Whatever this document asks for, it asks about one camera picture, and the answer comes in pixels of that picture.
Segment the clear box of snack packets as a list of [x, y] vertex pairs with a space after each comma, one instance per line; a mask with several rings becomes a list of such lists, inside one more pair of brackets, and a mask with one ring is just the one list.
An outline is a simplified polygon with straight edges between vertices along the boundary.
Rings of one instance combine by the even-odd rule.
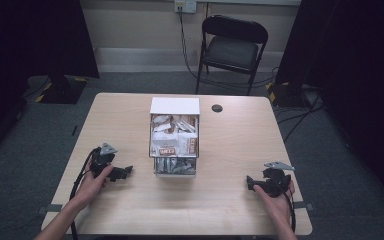
[[199, 130], [198, 98], [152, 98], [149, 157], [154, 161], [156, 176], [196, 176]]

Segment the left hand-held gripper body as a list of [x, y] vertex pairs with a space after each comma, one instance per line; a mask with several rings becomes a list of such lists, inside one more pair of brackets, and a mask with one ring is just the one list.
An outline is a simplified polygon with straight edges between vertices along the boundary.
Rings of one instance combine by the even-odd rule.
[[112, 162], [117, 152], [118, 150], [107, 142], [104, 142], [101, 147], [97, 147], [92, 151], [89, 169], [94, 177], [101, 174], [102, 170]]

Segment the dark curtain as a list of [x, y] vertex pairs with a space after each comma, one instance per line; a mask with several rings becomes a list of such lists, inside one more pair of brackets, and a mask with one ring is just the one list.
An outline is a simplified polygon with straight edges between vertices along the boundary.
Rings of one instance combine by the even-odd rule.
[[80, 0], [0, 0], [0, 138], [33, 76], [97, 78]]
[[384, 0], [301, 0], [276, 81], [320, 88], [384, 186]]

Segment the black stand base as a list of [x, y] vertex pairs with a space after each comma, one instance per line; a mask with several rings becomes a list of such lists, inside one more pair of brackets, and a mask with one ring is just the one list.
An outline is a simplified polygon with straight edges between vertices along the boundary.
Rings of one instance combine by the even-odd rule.
[[88, 80], [82, 77], [50, 75], [50, 82], [36, 98], [42, 104], [76, 104]]
[[310, 102], [301, 87], [289, 82], [283, 84], [269, 83], [266, 85], [268, 97], [273, 106], [307, 108]]

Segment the person's right hand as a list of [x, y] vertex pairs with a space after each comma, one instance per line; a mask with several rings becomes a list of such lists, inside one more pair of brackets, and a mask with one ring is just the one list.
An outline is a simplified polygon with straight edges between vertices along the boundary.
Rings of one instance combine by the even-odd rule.
[[256, 186], [255, 192], [260, 196], [262, 199], [266, 211], [271, 219], [273, 219], [275, 216], [283, 216], [288, 217], [290, 221], [291, 216], [291, 200], [292, 196], [295, 193], [295, 187], [294, 182], [291, 181], [288, 186], [288, 191], [284, 195], [280, 195], [276, 198], [270, 197], [263, 189]]

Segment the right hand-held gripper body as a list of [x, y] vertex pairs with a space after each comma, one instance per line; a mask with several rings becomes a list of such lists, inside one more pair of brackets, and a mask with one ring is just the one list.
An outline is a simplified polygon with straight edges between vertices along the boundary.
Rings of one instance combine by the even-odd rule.
[[291, 182], [291, 175], [284, 171], [294, 171], [295, 168], [280, 161], [265, 163], [265, 166], [263, 177], [266, 181], [263, 189], [270, 197], [278, 197], [289, 189]]

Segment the black folding chair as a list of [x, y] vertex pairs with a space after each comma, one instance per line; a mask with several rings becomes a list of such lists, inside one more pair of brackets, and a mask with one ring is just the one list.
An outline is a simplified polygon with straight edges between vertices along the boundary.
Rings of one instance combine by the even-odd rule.
[[203, 67], [215, 67], [249, 76], [247, 95], [253, 87], [268, 31], [254, 21], [212, 15], [202, 23], [202, 42], [195, 93]]

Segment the white wall socket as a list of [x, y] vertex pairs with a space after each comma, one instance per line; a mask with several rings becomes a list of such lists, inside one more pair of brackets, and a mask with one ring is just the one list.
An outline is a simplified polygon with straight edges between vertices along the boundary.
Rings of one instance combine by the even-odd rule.
[[197, 2], [195, 0], [175, 0], [174, 11], [177, 13], [195, 14]]

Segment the person's left hand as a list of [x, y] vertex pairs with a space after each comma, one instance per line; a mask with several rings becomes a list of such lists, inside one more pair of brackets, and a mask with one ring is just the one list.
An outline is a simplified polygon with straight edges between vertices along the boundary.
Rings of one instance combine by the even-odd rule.
[[87, 172], [77, 190], [73, 201], [80, 209], [85, 208], [100, 192], [107, 183], [107, 176], [113, 170], [112, 165], [106, 166], [102, 172], [95, 177], [92, 172]]

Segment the grey table bracket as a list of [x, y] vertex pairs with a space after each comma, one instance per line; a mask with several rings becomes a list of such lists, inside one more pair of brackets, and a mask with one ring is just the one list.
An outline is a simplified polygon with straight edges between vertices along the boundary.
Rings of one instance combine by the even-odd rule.
[[312, 210], [315, 209], [313, 204], [306, 203], [304, 201], [293, 202], [293, 207], [294, 207], [294, 209], [302, 209], [302, 208], [304, 208], [307, 211], [312, 211]]
[[36, 213], [39, 215], [46, 215], [48, 212], [59, 212], [62, 207], [62, 204], [48, 204], [47, 206], [39, 207]]

